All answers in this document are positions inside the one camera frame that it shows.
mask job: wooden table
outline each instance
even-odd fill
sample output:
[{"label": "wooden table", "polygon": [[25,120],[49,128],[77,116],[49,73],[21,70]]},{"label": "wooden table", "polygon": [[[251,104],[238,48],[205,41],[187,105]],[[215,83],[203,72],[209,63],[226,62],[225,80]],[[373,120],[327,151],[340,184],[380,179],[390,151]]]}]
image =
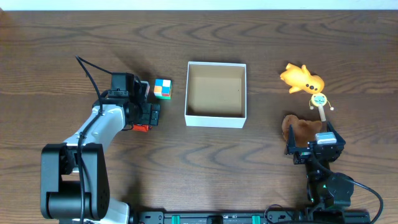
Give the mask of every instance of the wooden table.
[{"label": "wooden table", "polygon": [[[54,223],[39,209],[40,152],[87,119],[96,95],[79,55],[151,84],[170,78],[159,126],[119,133],[108,152],[111,196],[152,208],[264,210],[308,203],[304,166],[284,155],[285,114],[318,119],[288,93],[287,62],[319,74],[326,115],[347,145],[331,165],[377,190],[378,223],[398,222],[396,11],[3,12],[0,17],[0,223]],[[248,65],[243,129],[186,127],[188,61]],[[110,76],[91,69],[100,90]],[[355,188],[351,208],[378,210]]]}]

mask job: white box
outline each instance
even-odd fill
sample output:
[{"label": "white box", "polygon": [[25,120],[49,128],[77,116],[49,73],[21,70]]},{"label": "white box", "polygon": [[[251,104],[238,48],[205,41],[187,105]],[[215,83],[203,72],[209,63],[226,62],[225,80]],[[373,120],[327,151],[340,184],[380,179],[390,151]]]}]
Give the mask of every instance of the white box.
[{"label": "white box", "polygon": [[243,128],[246,115],[246,64],[188,62],[187,126]]}]

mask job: puzzle cube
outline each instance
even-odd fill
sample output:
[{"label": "puzzle cube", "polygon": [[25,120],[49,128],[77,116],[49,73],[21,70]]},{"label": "puzzle cube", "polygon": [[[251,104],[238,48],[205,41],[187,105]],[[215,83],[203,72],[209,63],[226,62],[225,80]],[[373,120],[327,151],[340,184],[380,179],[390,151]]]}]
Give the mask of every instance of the puzzle cube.
[{"label": "puzzle cube", "polygon": [[158,99],[171,99],[172,82],[170,80],[156,79],[154,93]]}]

